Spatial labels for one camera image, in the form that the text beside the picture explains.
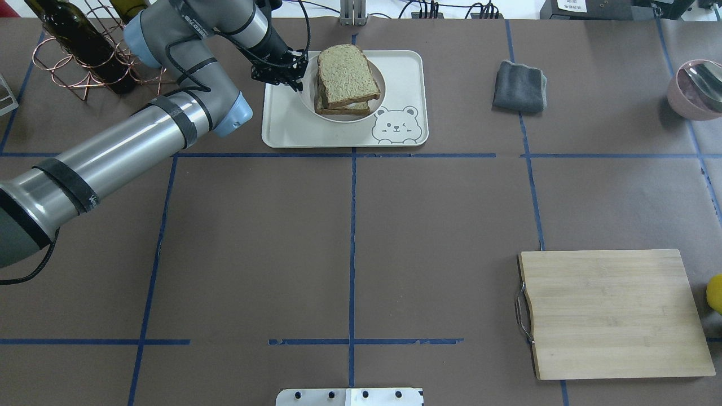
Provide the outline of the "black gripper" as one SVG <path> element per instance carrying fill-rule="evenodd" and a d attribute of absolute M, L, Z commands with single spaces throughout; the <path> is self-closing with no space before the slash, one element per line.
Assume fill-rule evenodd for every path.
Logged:
<path fill-rule="evenodd" d="M 290 86 L 294 92 L 303 91 L 303 78 L 309 64 L 309 49 L 286 49 L 280 62 L 274 61 L 273 54 L 258 56 L 250 52 L 251 78 L 269 85 Z"/>

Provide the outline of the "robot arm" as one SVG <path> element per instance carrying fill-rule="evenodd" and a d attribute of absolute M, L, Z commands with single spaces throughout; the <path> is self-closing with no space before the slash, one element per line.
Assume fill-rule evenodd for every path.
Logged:
<path fill-rule="evenodd" d="M 227 39 L 251 77 L 302 90 L 307 50 L 289 48 L 272 26 L 281 1 L 157 1 L 124 29 L 134 56 L 163 67 L 178 89 L 66 152 L 2 182 L 1 265 L 51 249 L 61 226 L 166 157 L 213 131 L 227 136 L 253 111 L 205 41 Z"/>

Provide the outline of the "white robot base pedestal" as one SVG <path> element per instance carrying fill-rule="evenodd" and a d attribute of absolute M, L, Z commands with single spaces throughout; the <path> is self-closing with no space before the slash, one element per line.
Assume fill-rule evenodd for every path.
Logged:
<path fill-rule="evenodd" d="M 286 389 L 276 405 L 424 405 L 423 390 L 413 387 Z"/>

